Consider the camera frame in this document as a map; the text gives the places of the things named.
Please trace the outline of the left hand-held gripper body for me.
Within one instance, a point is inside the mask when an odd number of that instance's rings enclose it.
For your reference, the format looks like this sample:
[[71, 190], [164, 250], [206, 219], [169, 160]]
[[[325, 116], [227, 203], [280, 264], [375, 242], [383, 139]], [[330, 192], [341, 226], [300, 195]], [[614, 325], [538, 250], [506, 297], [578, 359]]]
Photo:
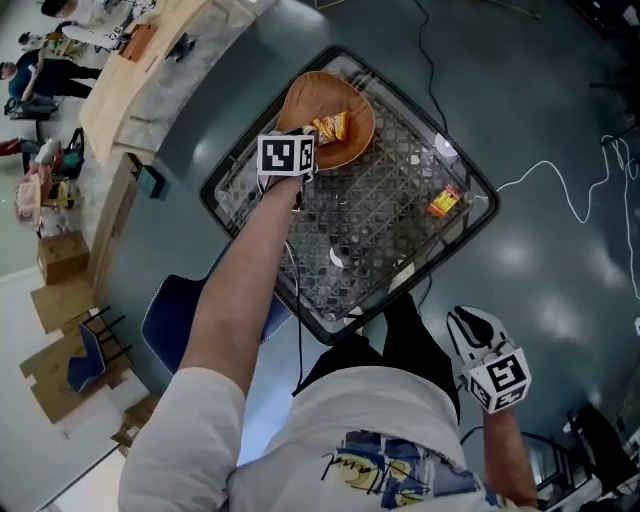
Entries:
[[316, 137], [313, 132], [258, 136], [256, 180], [261, 194], [277, 178], [301, 177], [304, 183], [308, 183], [316, 172]]

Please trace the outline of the orange yellow snack packet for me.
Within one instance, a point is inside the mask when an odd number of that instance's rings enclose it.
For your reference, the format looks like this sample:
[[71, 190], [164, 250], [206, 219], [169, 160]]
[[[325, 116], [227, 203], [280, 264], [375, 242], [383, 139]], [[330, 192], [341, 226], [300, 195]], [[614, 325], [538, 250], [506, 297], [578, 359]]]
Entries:
[[349, 114], [346, 111], [314, 119], [311, 126], [317, 133], [318, 145], [345, 142], [348, 137], [348, 122]]

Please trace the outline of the wooden bowl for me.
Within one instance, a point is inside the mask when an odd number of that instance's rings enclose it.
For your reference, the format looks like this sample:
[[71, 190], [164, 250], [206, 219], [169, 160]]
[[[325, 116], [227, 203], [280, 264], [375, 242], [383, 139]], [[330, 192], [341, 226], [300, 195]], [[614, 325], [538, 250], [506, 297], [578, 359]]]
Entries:
[[348, 113], [347, 139], [316, 150], [320, 171], [340, 168], [356, 160], [375, 131], [373, 108], [364, 95], [343, 79], [324, 71], [299, 76], [289, 87], [276, 123], [280, 132], [308, 125], [313, 119]]

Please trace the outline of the red yellow snack packet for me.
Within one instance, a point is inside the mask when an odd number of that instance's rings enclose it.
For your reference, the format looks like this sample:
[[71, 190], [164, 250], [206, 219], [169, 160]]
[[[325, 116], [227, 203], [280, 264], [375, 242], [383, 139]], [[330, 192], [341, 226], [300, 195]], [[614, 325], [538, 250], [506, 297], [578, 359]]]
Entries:
[[444, 189], [430, 202], [427, 212], [436, 218], [445, 218], [460, 201], [460, 192], [452, 185]]

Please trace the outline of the person's right forearm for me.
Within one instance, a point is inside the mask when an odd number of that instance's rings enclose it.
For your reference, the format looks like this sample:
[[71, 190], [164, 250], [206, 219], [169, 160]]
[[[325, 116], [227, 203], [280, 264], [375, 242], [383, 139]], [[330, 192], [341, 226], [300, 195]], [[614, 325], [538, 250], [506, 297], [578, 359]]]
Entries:
[[536, 508], [537, 489], [518, 421], [505, 409], [483, 414], [485, 483], [519, 507]]

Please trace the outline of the person's white printed shirt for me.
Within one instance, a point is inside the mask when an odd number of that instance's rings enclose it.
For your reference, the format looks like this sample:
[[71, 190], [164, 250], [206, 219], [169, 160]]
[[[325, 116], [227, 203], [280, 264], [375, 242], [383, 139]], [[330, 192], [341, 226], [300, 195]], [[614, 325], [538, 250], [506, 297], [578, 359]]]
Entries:
[[450, 399], [413, 374], [319, 379], [243, 464], [244, 413], [229, 378], [177, 372], [127, 457], [120, 512], [533, 512], [467, 468]]

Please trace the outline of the glass top wicker table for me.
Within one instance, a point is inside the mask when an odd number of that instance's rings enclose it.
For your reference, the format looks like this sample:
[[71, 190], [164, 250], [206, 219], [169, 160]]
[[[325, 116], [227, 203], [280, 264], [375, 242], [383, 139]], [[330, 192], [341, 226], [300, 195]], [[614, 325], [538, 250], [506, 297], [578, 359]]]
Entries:
[[[281, 260], [276, 295], [321, 343], [363, 326], [415, 287], [497, 214], [495, 189], [461, 150], [443, 155], [439, 124], [355, 53], [329, 46], [308, 64], [370, 102], [373, 138], [356, 160], [316, 174], [306, 186]], [[445, 218], [427, 212], [446, 185], [461, 194]], [[409, 263], [415, 273], [392, 293]], [[360, 306], [364, 314], [345, 316]]]

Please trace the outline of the dark green box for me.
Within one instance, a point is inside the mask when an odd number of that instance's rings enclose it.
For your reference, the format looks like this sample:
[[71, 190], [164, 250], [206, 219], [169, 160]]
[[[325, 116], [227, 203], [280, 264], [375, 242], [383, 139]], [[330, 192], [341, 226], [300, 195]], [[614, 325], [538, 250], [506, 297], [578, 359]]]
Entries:
[[142, 165], [136, 174], [138, 188], [150, 199], [158, 199], [166, 180], [162, 174], [150, 165]]

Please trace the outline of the light wooden curved counter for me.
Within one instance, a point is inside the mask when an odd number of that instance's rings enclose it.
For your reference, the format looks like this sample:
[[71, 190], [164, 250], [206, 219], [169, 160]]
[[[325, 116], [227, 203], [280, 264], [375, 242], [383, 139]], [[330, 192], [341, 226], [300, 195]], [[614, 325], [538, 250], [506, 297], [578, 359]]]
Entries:
[[201, 14], [209, 0], [162, 0], [162, 11], [152, 20], [133, 30], [132, 41], [136, 58], [133, 60], [112, 53], [99, 79], [84, 101], [79, 123], [95, 159], [104, 166], [114, 150], [152, 156], [153, 151], [122, 143], [118, 135], [123, 122], [144, 86], [185, 31], [187, 25]]

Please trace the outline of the wooden partition panel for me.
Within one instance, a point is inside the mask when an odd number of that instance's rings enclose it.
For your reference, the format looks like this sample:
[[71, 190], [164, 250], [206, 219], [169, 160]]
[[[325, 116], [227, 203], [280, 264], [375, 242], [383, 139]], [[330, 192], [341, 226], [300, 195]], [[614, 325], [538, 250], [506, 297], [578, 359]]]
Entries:
[[136, 199], [139, 160], [131, 153], [121, 155], [97, 224], [87, 267], [93, 298], [101, 295], [129, 213]]

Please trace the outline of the orange wooden tray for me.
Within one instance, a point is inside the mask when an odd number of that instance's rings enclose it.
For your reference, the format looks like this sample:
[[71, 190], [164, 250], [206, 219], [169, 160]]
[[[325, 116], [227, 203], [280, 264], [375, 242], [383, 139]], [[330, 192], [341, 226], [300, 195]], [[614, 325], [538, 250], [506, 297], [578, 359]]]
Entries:
[[137, 62], [143, 55], [156, 33], [156, 27], [150, 24], [136, 24], [127, 35], [125, 44], [120, 48], [119, 55], [131, 62]]

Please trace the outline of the yellow stool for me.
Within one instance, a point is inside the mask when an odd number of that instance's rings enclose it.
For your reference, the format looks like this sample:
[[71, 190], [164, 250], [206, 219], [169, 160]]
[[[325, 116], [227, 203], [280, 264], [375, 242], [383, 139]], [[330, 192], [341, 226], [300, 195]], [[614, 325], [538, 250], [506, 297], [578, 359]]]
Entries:
[[41, 202], [45, 208], [57, 210], [73, 210], [81, 205], [84, 197], [80, 194], [79, 188], [72, 180], [62, 180], [57, 182], [49, 197]]

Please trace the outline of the closed cardboard box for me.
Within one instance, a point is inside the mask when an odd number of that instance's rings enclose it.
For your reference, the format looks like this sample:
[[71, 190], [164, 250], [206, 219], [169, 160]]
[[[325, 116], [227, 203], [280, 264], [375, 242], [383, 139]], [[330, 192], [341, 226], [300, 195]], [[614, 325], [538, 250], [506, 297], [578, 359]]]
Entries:
[[38, 241], [37, 263], [46, 285], [59, 283], [87, 268], [90, 251], [81, 231]]

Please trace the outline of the pink basket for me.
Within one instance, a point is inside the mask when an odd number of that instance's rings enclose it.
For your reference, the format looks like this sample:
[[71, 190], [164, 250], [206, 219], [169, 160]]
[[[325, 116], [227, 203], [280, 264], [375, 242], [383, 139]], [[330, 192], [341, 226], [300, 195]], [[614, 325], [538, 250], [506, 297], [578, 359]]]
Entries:
[[31, 175], [18, 184], [14, 192], [14, 206], [19, 223], [35, 228], [41, 217], [41, 183], [37, 175]]

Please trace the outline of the small cardboard piece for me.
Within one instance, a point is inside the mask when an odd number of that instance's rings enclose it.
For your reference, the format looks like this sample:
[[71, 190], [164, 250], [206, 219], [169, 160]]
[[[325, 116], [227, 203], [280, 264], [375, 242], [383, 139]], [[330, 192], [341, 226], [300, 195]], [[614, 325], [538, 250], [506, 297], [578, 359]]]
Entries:
[[111, 440], [120, 446], [130, 448], [135, 437], [151, 418], [159, 397], [150, 394], [124, 412], [119, 429], [111, 436]]

